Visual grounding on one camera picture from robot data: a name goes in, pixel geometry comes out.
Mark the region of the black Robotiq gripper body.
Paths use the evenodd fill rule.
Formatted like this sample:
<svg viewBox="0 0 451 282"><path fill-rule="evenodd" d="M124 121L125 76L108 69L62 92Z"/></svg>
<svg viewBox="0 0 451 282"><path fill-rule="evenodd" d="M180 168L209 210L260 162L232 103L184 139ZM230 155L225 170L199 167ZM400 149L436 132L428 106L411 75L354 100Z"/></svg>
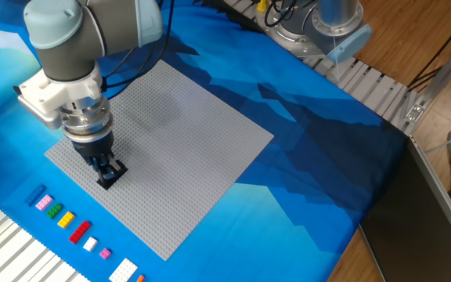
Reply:
<svg viewBox="0 0 451 282"><path fill-rule="evenodd" d="M112 132L96 141L87 143L72 142L72 144L88 165L107 165L110 159L114 157L112 151L114 135Z"/></svg>

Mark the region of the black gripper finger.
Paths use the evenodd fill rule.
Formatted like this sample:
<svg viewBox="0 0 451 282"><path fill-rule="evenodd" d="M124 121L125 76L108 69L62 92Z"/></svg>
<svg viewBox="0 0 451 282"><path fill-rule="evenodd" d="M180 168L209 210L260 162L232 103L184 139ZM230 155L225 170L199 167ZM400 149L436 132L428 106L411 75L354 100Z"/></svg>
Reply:
<svg viewBox="0 0 451 282"><path fill-rule="evenodd" d="M91 157L92 167L97 172L98 184L113 184L117 178L117 169L113 166L111 154L101 154Z"/></svg>
<svg viewBox="0 0 451 282"><path fill-rule="evenodd" d="M113 154L107 155L106 169L108 170L108 172L126 172L127 171L127 168L121 161L114 159Z"/></svg>

